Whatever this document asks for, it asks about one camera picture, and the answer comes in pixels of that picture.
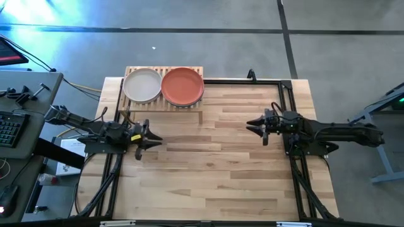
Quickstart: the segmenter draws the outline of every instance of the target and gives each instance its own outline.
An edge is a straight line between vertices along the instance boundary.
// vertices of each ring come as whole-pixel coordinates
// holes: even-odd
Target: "white plate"
[[[162,90],[162,76],[152,69],[137,69],[124,80],[125,95],[136,103],[149,103]]]

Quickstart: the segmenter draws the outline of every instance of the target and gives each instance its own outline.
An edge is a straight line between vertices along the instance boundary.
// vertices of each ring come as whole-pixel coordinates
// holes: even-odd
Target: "wooden dish rack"
[[[202,66],[127,66],[125,71],[125,77],[128,76],[131,72],[137,69],[152,69],[156,70],[156,72],[160,73],[162,77],[164,77],[169,71],[173,69],[177,69],[179,67],[187,67],[196,71],[203,78],[203,67]],[[121,112],[131,112],[131,117],[134,118],[136,112],[181,112],[181,113],[197,113],[199,117],[199,124],[203,122],[203,114],[202,114],[202,106],[203,99],[195,103],[194,105],[188,107],[177,107],[171,103],[169,103],[164,97],[163,94],[160,94],[157,99],[150,103],[135,103],[131,101],[125,93],[121,92],[121,97],[119,100],[120,107],[119,111]]]

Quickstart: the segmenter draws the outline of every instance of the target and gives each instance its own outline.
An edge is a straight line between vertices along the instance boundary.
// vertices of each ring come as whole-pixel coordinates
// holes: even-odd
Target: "desk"
[[[96,116],[104,107],[113,120],[122,78],[106,78]],[[315,119],[308,80],[293,80],[297,110]],[[278,101],[268,85],[205,86],[203,124],[198,116],[182,113],[136,113],[150,119],[150,129],[162,146],[124,155],[114,219],[273,221],[298,220],[290,163],[282,137],[270,145],[245,129],[246,121],[263,114]],[[83,170],[78,186],[80,210],[98,188],[106,155],[97,154]],[[338,216],[330,175],[323,160],[307,157],[313,190]],[[302,193],[308,214],[307,197]],[[104,204],[109,200],[107,191]]]
[[[10,87],[14,88],[16,92],[20,92],[23,85],[25,85],[34,94],[40,88],[40,83],[45,84],[50,88],[50,91],[42,91],[38,95],[38,100],[27,101],[24,104],[24,108],[46,114],[49,105],[55,99],[62,79],[63,74],[61,73],[0,71],[0,86],[2,87],[0,90],[6,90],[7,87]],[[10,112],[16,108],[18,106],[15,104],[15,100],[6,97],[0,98],[0,110]],[[17,146],[15,148],[1,147],[0,157],[2,158],[28,158],[32,154],[44,126],[45,120],[43,115],[23,110],[18,110],[18,113],[29,114],[31,116]]]
[[[38,95],[37,101],[28,101],[26,104],[24,104],[25,108],[44,114],[49,109],[49,105],[52,104],[55,98],[56,92],[61,84],[62,77],[63,75],[61,73],[0,71],[0,84],[2,86],[1,90],[5,90],[7,87],[13,87],[17,92],[20,92],[23,85],[25,85],[33,93],[40,88],[40,83],[48,86],[50,91],[42,91]],[[12,111],[15,108],[18,107],[15,105],[14,100],[7,99],[6,97],[0,98],[0,109],[2,111]],[[15,184],[20,186],[16,209],[10,217],[0,218],[0,223],[15,223],[21,221],[25,208],[27,207],[28,200],[31,196],[33,186],[37,181],[39,171],[42,167],[42,163],[44,162],[44,158],[41,156],[31,157],[42,127],[44,126],[44,116],[30,112],[27,112],[27,114],[31,115],[30,120],[17,147],[15,149],[4,147],[0,148],[0,157],[7,158],[7,162],[11,167],[10,174],[6,178],[0,180],[0,188],[9,185],[21,168],[23,168],[28,161],[30,162],[15,182]]]

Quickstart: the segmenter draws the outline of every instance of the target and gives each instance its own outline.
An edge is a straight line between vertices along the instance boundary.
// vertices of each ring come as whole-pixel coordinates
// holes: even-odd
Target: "plate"
[[[178,107],[188,107],[198,102],[204,88],[201,75],[185,67],[169,71],[162,81],[164,98]]]
[[[126,76],[125,95],[136,103],[150,103],[161,92],[162,76],[152,69],[137,69]]]

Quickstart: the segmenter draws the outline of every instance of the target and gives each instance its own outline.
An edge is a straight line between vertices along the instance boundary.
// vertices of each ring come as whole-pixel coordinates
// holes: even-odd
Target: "yellow sticker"
[[[134,140],[137,140],[140,138],[141,138],[141,135],[135,135],[135,136],[132,136],[131,141],[134,141]]]

